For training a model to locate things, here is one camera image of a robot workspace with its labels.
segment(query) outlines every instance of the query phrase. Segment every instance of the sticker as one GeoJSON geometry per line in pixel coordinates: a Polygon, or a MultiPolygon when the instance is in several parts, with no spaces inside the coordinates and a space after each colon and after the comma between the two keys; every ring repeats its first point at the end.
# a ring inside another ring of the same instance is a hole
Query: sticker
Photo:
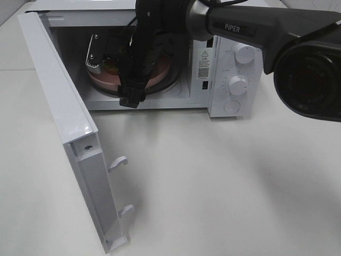
{"type": "Polygon", "coordinates": [[[215,48],[198,49],[197,79],[211,81],[215,48]]]}

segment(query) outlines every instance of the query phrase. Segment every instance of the table surface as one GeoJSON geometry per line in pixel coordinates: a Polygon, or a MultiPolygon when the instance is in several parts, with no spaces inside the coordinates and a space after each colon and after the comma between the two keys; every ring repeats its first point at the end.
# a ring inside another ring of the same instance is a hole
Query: table surface
{"type": "MultiPolygon", "coordinates": [[[[0,255],[104,255],[16,17],[0,49],[0,255]]],[[[136,206],[110,255],[340,255],[340,124],[294,114],[272,79],[250,119],[92,113],[106,159],[129,159],[116,204],[136,206]]]]}

